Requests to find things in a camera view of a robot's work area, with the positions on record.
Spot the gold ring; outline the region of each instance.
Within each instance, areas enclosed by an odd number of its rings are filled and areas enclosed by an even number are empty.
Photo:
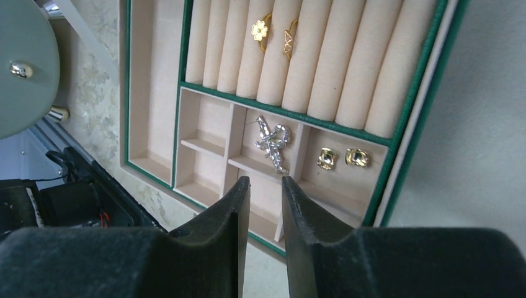
[[[297,25],[298,19],[295,19],[292,21],[292,23],[290,23],[288,30],[285,30],[285,46],[283,46],[283,54],[285,54],[289,60],[292,55],[292,46],[294,44],[294,38],[292,36],[296,35],[295,29],[297,29]]]
[[[252,25],[252,31],[250,32],[254,36],[254,40],[259,42],[259,48],[265,53],[267,46],[263,45],[262,41],[264,37],[267,37],[269,33],[270,20],[272,19],[272,13],[267,14],[263,20],[257,20],[257,22]]]

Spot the earring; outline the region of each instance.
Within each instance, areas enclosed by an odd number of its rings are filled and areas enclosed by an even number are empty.
[[[318,157],[318,166],[322,169],[333,169],[338,155],[329,148],[322,148]]]
[[[367,168],[371,162],[369,153],[360,149],[347,149],[345,154],[345,163],[352,166],[361,166]]]

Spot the white wall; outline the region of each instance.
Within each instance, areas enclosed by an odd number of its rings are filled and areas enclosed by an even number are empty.
[[[470,2],[390,225],[494,227],[526,255],[526,1]]]

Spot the metal knob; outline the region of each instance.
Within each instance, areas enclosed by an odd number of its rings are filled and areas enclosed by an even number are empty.
[[[21,79],[29,79],[33,76],[33,69],[31,69],[31,66],[18,61],[11,63],[9,71],[14,76]]]

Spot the beige ring roll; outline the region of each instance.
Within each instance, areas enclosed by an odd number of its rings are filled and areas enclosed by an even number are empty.
[[[249,0],[230,0],[226,21],[225,43],[219,68],[217,90],[235,93],[238,85],[241,55],[248,17]]]
[[[406,102],[437,0],[405,0],[378,76],[365,130],[391,138]]]
[[[209,19],[210,0],[194,0],[185,75],[185,81],[190,83],[203,83]]]
[[[402,0],[367,0],[350,56],[335,121],[363,129]]]
[[[314,118],[333,121],[336,117],[364,5],[365,0],[332,2],[307,110]]]
[[[293,40],[293,56],[283,92],[284,109],[307,112],[331,4],[332,0],[303,0],[301,4],[297,33]]]
[[[210,21],[208,24],[207,54],[203,86],[217,88],[219,67],[223,44],[225,42],[226,20],[228,18],[229,0],[212,0],[210,4]]]
[[[256,98],[259,102],[281,106],[289,64],[287,56],[283,54],[285,45],[283,31],[300,16],[300,8],[301,0],[276,0],[274,3],[272,28],[257,90]]]
[[[238,85],[236,95],[250,99],[256,99],[257,87],[261,78],[261,68],[263,67],[263,58],[265,53],[259,48],[259,44],[254,40],[251,34],[252,25],[258,20],[272,12],[274,0],[251,0],[248,9],[247,24],[245,26],[243,55],[241,57],[241,66],[239,67]],[[268,37],[274,34],[268,31]]]

